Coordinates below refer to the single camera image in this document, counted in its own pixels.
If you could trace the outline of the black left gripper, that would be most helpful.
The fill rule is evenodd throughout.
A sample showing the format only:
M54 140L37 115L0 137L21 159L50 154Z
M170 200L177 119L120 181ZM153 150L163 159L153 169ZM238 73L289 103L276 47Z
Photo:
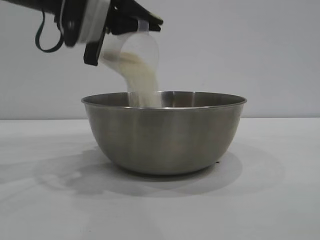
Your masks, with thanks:
M164 23L163 19L145 9L135 0L114 0L113 3L122 15L138 19L125 19L114 22L110 27L110 33L112 35L161 31L161 25ZM88 42L85 45L83 61L86 65L98 65L106 33L108 33L108 27L105 25L102 28L99 39Z

